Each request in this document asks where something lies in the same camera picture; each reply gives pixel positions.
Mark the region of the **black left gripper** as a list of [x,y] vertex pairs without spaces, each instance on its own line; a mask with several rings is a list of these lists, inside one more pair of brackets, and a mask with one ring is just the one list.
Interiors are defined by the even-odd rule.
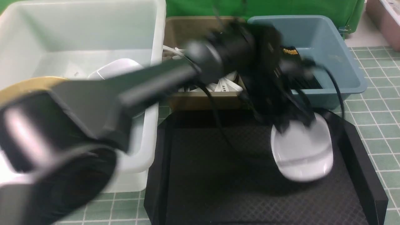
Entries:
[[315,120],[311,102],[300,89],[292,90],[279,62],[257,62],[241,71],[242,100],[253,110],[256,120],[275,126],[283,133],[290,121],[309,127]]

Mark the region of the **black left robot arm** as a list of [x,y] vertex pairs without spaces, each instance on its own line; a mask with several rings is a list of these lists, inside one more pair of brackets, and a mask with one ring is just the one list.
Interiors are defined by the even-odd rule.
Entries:
[[290,81],[307,75],[288,59],[272,25],[230,22],[186,44],[184,56],[104,80],[69,80],[1,106],[1,224],[50,225],[93,200],[126,153],[133,118],[191,85],[241,72],[247,102],[284,132],[314,111]]

